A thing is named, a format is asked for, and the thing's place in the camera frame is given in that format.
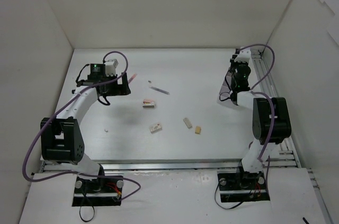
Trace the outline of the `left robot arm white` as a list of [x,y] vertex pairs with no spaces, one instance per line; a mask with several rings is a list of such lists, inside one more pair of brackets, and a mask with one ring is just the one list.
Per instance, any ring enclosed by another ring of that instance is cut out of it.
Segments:
[[41,152],[44,160],[60,164],[70,171],[82,174],[87,186],[94,192],[102,191],[106,185],[102,165],[85,154],[85,144],[80,124],[87,111],[95,102],[110,105],[110,96],[126,96],[131,93],[126,74],[118,83],[116,68],[118,61],[111,59],[102,64],[86,64],[90,74],[87,79],[76,78],[72,97],[76,100],[62,110],[56,118],[47,123],[44,118],[40,126],[46,127],[41,134]]

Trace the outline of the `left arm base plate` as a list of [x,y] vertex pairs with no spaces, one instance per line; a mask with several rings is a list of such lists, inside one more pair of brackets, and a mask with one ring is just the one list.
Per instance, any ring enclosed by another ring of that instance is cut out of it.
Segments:
[[120,206],[122,198],[122,176],[118,179],[97,178],[93,180],[77,177],[74,187],[73,207]]

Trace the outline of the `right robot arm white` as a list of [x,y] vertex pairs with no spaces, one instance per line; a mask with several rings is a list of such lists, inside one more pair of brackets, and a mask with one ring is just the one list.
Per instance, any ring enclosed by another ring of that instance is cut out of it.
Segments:
[[236,106],[252,111],[252,133],[254,140],[245,157],[240,161],[234,175],[237,186],[246,188],[263,171],[264,162],[269,162],[276,145],[291,136],[291,122],[286,99],[270,97],[263,92],[250,89],[248,77],[251,69],[247,61],[230,59],[229,99]]

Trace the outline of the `pink highlighter pen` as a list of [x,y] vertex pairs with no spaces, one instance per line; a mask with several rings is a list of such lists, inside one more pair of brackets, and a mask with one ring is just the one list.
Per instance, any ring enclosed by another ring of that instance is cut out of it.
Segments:
[[131,82],[133,79],[135,79],[135,77],[137,76],[137,74],[133,74],[130,78],[129,78],[129,82]]

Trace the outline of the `eraser with pink sleeve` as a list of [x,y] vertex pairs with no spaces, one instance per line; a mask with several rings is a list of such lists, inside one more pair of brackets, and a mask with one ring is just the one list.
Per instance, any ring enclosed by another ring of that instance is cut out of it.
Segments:
[[151,99],[144,99],[142,102],[142,107],[144,109],[154,109],[156,107],[156,103]]

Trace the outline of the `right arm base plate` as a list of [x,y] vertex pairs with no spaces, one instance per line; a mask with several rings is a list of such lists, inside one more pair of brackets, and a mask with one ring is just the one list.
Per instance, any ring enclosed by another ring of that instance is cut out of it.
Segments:
[[241,176],[240,173],[218,173],[217,199],[221,203],[270,201],[262,172]]

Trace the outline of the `white eraser red logo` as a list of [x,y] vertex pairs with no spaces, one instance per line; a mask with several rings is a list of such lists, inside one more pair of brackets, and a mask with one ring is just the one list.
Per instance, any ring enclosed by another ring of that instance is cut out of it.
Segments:
[[157,133],[163,129],[162,124],[160,122],[154,123],[149,126],[149,131],[151,134]]

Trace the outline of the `small tan eraser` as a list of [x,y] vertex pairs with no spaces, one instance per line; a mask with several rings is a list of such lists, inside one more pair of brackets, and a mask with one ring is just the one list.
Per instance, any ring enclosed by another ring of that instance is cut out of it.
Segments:
[[201,127],[200,126],[196,126],[195,128],[195,134],[200,134],[201,133]]

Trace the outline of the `clear divided organizer container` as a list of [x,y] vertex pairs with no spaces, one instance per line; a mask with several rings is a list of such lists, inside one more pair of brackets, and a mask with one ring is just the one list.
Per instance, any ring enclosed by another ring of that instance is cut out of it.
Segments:
[[219,102],[223,103],[230,100],[231,94],[231,72],[230,70],[227,70],[224,81],[219,91]]

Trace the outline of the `black object bottom right corner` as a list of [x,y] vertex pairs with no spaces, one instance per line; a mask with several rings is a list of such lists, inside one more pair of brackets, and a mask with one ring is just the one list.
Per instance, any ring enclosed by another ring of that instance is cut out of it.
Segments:
[[304,221],[305,224],[310,224],[309,221],[305,217],[303,217],[302,220]]

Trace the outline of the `white worn eraser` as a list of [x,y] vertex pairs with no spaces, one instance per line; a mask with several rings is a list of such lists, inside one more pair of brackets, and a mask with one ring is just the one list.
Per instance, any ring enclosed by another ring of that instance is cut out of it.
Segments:
[[188,129],[192,128],[192,123],[190,122],[190,120],[188,118],[184,118],[183,122],[185,123],[185,125],[187,126]]

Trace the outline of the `dark purple pen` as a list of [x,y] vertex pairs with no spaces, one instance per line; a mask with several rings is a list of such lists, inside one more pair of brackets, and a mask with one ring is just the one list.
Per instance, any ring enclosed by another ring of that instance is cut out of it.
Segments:
[[154,86],[150,86],[149,88],[152,89],[152,90],[155,90],[157,92],[160,92],[160,93],[163,93],[163,94],[166,94],[166,95],[170,95],[170,93],[168,91],[165,91],[163,89],[160,89],[160,88],[157,88],[157,87],[154,87]]

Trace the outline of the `aluminium rail frame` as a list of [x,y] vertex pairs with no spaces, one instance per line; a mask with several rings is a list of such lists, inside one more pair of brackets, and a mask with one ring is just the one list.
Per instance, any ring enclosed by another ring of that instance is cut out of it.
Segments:
[[[273,199],[269,189],[270,154],[273,148],[291,136],[291,122],[287,102],[282,97],[270,97],[255,92],[248,85],[251,73],[249,48],[236,50],[230,59],[225,76],[228,87],[227,98],[233,105],[251,110],[254,140],[241,159],[235,173],[219,174],[214,192],[216,205],[225,210],[237,209],[243,203]],[[73,97],[52,117],[40,123],[38,139],[44,160],[59,165],[68,165],[68,174],[76,174],[82,185],[80,191],[84,202],[88,202],[87,188],[100,192],[109,181],[121,182],[124,177],[107,176],[101,164],[85,154],[85,145],[80,123],[95,103],[108,106],[111,96],[126,96],[131,93],[130,78],[123,71],[117,74],[118,61],[103,57],[101,63],[89,65],[86,79],[76,78]]]

